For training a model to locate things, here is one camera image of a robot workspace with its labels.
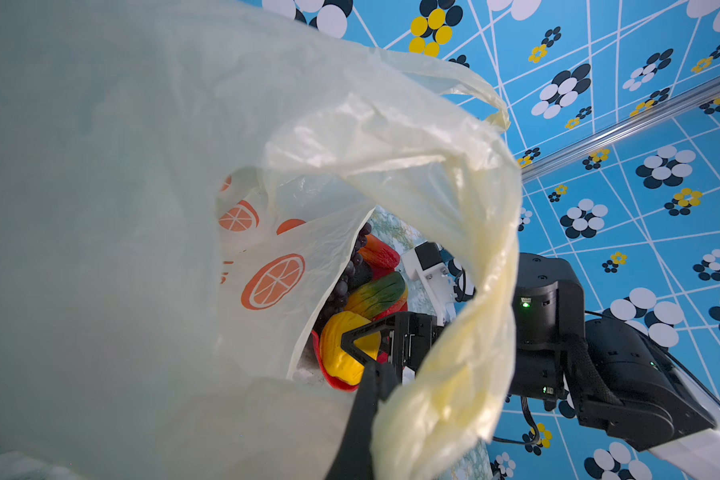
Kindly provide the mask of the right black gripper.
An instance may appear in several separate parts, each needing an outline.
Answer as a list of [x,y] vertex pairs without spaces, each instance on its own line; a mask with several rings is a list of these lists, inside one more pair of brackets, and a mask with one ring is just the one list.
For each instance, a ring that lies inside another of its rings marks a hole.
[[361,366],[390,355],[397,378],[403,381],[405,369],[418,371],[443,330],[436,316],[398,312],[343,333],[340,346]]

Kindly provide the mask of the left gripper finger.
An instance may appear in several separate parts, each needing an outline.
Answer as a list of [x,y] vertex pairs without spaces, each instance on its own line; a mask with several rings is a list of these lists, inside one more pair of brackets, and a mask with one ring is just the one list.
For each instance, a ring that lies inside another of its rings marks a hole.
[[372,425],[379,407],[399,385],[391,363],[365,367],[350,416],[327,480],[374,479],[371,454]]

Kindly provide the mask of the red flower-shaped plate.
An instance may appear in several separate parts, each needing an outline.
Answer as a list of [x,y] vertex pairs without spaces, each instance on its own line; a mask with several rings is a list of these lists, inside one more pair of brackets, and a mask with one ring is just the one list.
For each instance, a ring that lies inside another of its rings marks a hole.
[[[397,271],[395,269],[381,270],[372,267],[370,267],[370,270],[370,281]],[[364,367],[350,358],[342,350],[340,346],[341,336],[349,330],[380,319],[369,320],[344,310],[332,316],[320,333],[312,330],[313,350],[320,370],[330,386],[343,391],[353,391],[357,388],[361,381]]]

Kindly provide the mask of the yellowish plastic bag orange print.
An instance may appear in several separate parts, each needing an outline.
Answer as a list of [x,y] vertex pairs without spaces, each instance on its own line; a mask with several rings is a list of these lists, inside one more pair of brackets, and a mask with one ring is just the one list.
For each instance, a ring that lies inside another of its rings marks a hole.
[[521,174],[474,71],[239,1],[0,1],[0,443],[88,479],[321,479],[351,400],[293,381],[381,206],[475,298],[367,422],[378,479],[489,440]]

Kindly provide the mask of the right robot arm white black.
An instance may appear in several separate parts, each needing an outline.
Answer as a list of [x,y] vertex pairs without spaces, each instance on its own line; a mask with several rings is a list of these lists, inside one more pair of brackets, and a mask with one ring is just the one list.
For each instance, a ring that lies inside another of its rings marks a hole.
[[[511,394],[547,409],[570,398],[582,426],[693,478],[720,479],[720,400],[641,331],[587,311],[567,261],[522,254],[512,307],[519,343]],[[444,332],[434,316],[399,312],[342,336],[342,349],[365,372],[330,478],[373,477],[371,422],[379,405]]]

